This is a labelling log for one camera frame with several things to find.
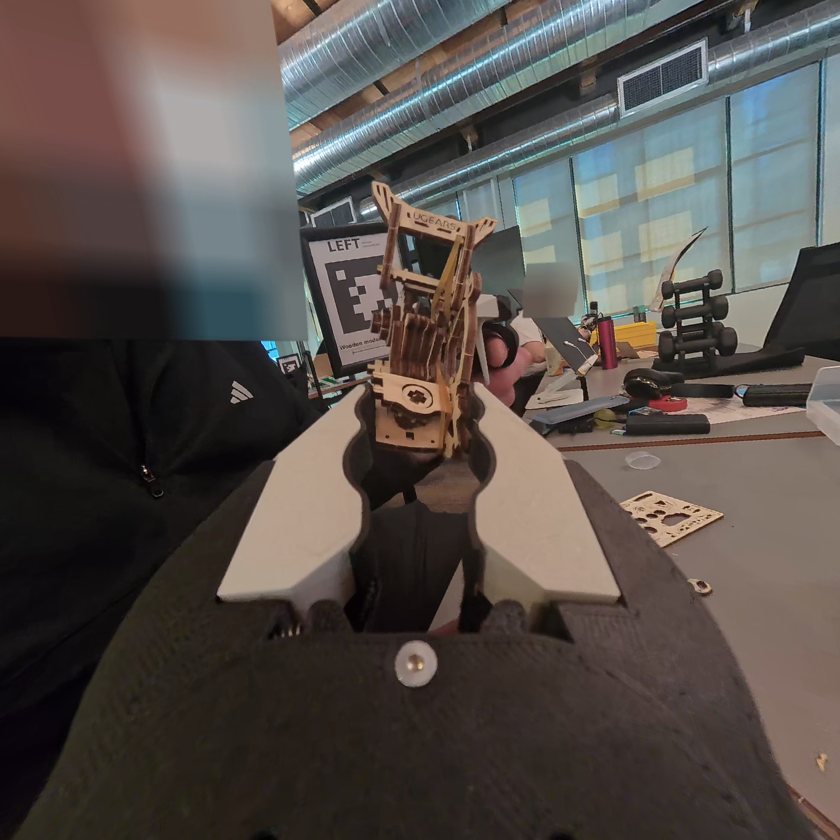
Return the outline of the black dumbbell rack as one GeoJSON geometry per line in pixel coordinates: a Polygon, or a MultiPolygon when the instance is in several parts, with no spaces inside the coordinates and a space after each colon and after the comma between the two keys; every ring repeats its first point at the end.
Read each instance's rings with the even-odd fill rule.
{"type": "Polygon", "coordinates": [[[714,294],[722,283],[719,269],[693,280],[663,283],[668,305],[661,312],[664,330],[658,336],[656,370],[679,373],[687,380],[701,379],[716,373],[719,358],[736,353],[737,332],[723,323],[728,299],[714,294]]]}

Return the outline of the wooden buggy model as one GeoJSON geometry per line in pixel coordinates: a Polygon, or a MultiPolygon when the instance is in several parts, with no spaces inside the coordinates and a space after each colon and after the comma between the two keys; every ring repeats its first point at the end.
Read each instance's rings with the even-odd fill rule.
{"type": "Polygon", "coordinates": [[[461,222],[410,206],[390,186],[374,182],[372,196],[387,223],[381,290],[402,290],[390,309],[372,314],[371,330],[390,352],[369,364],[375,400],[375,439],[381,445],[442,453],[451,458],[468,449],[467,395],[475,353],[485,382],[487,352],[480,337],[480,274],[471,268],[474,251],[497,220],[461,222]],[[398,269],[400,235],[425,235],[446,247],[439,279],[398,269]]]}

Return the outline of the person's body in black clothing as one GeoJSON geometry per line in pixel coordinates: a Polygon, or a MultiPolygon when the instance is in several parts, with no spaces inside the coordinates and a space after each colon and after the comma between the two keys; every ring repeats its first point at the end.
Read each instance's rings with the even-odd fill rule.
{"type": "Polygon", "coordinates": [[[260,342],[2,339],[2,838],[151,576],[318,418],[260,342]]]}

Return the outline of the white vent grille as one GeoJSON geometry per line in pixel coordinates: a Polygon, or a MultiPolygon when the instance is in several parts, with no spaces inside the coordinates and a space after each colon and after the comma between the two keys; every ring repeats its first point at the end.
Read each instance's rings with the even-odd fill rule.
{"type": "Polygon", "coordinates": [[[708,40],[703,38],[617,79],[619,118],[626,119],[709,82],[708,40]]]}

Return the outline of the black headphones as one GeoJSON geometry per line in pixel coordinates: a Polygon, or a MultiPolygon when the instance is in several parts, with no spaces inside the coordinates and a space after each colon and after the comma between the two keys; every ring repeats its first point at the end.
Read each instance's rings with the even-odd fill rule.
{"type": "Polygon", "coordinates": [[[672,396],[671,391],[684,381],[685,376],[679,372],[634,369],[625,374],[623,389],[631,401],[663,413],[677,413],[687,409],[687,400],[672,396]]]}

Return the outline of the silver ceiling duct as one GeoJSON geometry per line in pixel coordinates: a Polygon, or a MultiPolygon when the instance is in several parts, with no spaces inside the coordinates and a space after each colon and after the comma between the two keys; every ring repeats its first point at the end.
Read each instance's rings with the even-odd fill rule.
{"type": "Polygon", "coordinates": [[[372,104],[347,100],[294,132],[298,201],[321,207],[367,184],[421,180],[462,154],[615,93],[616,79],[706,39],[711,50],[820,2],[523,2],[470,42],[427,52],[383,80],[372,104]],[[545,12],[539,7],[548,5],[545,12]]]}

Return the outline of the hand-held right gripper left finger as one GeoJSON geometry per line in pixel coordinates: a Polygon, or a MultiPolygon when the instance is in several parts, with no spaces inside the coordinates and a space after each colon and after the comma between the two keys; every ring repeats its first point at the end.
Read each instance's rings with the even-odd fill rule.
{"type": "Polygon", "coordinates": [[[370,505],[370,387],[358,385],[274,459],[229,566],[222,602],[288,601],[300,616],[354,593],[350,555],[370,505]]]}

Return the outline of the clear plastic box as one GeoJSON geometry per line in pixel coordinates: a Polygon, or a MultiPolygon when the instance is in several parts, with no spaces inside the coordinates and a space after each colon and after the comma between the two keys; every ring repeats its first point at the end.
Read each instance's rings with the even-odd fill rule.
{"type": "Polygon", "coordinates": [[[836,446],[840,445],[838,364],[822,367],[806,399],[807,419],[836,446]]]}

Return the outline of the plywood parts sheet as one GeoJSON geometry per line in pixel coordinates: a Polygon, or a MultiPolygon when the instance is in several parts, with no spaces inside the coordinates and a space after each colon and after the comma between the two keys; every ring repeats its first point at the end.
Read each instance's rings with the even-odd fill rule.
{"type": "Polygon", "coordinates": [[[661,548],[723,518],[719,511],[651,490],[620,505],[661,548]]]}

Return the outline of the black open laptop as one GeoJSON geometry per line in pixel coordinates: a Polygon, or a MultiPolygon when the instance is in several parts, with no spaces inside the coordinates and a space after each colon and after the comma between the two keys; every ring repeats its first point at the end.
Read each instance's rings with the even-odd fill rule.
{"type": "Polygon", "coordinates": [[[839,244],[803,248],[761,349],[686,358],[687,380],[801,365],[806,356],[839,361],[839,244]]]}

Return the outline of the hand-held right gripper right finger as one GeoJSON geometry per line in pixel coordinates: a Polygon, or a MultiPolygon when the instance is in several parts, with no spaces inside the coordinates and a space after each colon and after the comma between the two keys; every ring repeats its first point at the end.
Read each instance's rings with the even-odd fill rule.
{"type": "Polygon", "coordinates": [[[469,396],[465,593],[485,632],[620,626],[622,594],[562,455],[483,385],[469,396]]]}

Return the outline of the white phone stand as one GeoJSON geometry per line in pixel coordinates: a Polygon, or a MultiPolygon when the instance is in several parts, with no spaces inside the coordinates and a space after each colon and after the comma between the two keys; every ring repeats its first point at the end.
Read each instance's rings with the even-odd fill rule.
{"type": "Polygon", "coordinates": [[[585,375],[565,369],[557,375],[546,374],[539,389],[528,400],[528,411],[545,411],[550,408],[582,403],[589,399],[585,375]]]}

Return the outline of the black flat case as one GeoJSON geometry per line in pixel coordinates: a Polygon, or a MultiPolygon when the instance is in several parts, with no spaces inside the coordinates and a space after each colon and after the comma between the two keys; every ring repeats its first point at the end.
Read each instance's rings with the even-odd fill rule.
{"type": "Polygon", "coordinates": [[[669,435],[707,435],[711,425],[702,414],[628,414],[624,432],[626,436],[649,437],[669,435]]]}

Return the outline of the black zip pouch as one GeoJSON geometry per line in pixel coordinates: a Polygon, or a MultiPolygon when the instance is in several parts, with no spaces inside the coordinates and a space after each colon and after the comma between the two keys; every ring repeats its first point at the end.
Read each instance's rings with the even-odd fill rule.
{"type": "Polygon", "coordinates": [[[750,384],[742,389],[742,404],[747,407],[805,408],[811,383],[750,384]]]}

